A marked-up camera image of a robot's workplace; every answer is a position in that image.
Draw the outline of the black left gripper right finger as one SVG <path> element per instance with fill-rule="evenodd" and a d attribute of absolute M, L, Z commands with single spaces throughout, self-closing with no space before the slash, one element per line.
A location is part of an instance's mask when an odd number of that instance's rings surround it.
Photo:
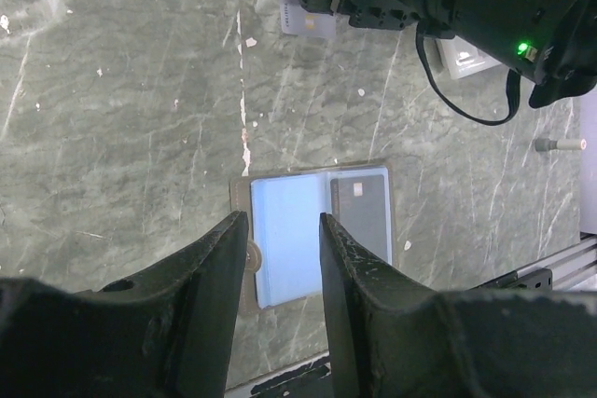
<path fill-rule="evenodd" d="M 596 291 L 436 291 L 320 217 L 338 397 L 592 397 Z"/>

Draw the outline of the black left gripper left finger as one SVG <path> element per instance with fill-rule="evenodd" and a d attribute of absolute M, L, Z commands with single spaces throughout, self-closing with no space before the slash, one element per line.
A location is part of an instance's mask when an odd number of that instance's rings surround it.
<path fill-rule="evenodd" d="M 243 282 L 248 219 L 98 291 L 1 281 L 5 397 L 221 397 Z"/>

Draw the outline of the white grey credit card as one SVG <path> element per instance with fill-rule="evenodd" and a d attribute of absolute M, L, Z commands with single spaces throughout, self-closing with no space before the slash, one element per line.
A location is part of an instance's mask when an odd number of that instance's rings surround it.
<path fill-rule="evenodd" d="M 305 10 L 299 0 L 279 0 L 281 29 L 284 34 L 333 39 L 336 19 L 327 14 Z"/>

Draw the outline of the white card tray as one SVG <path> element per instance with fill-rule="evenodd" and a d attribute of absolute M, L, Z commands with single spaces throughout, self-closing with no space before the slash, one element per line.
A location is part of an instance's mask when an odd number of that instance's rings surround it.
<path fill-rule="evenodd" d="M 437 39 L 436 43 L 442 64 L 452 80 L 500 65 L 499 61 L 458 36 L 453 39 Z"/>

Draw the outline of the black credit card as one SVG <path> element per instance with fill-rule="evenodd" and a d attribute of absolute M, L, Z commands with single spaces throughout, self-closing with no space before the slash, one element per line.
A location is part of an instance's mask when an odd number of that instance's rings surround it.
<path fill-rule="evenodd" d="M 373 167 L 330 176 L 331 211 L 354 239 L 390 264 L 388 170 Z"/>

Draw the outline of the blue silver card holder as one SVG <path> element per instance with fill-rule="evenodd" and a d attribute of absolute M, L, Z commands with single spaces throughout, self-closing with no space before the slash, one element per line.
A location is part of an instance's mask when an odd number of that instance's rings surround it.
<path fill-rule="evenodd" d="M 373 167 L 388 170 L 393 261 L 392 174 L 390 164 L 383 159 L 237 177 L 230 181 L 231 208 L 246 213 L 249 225 L 239 306 L 242 315 L 258 314 L 321 293 L 319 228 L 321 214 L 333 216 L 330 176 Z"/>

